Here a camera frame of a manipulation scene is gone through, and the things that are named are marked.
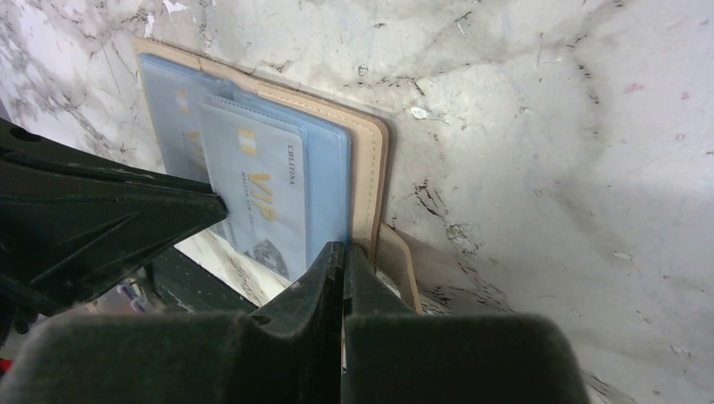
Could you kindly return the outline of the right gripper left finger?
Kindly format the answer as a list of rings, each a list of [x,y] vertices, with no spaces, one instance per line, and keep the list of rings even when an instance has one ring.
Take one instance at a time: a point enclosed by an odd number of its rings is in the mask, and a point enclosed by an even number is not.
[[[336,403],[345,247],[324,246],[256,311],[55,318],[1,382],[4,403]]]

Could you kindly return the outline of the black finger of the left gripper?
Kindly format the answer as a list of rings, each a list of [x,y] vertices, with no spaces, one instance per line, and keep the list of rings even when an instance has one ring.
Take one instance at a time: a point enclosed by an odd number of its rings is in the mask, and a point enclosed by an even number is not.
[[[211,186],[1,123],[1,296],[50,316],[224,220]]]

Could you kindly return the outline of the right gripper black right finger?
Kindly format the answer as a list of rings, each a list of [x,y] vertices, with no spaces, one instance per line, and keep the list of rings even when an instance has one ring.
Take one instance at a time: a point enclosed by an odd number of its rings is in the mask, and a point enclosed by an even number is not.
[[[585,403],[578,363],[542,316],[419,315],[345,256],[344,403]]]

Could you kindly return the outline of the beige card holder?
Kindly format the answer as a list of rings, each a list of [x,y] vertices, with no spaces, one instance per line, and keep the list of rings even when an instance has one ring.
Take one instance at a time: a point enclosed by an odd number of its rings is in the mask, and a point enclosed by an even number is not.
[[[411,251],[391,227],[381,223],[389,146],[388,129],[381,120],[155,40],[135,38],[133,48],[137,56],[153,54],[228,79],[248,93],[349,130],[352,135],[352,241],[365,248],[369,261],[394,283],[402,301],[418,314],[423,312]]]

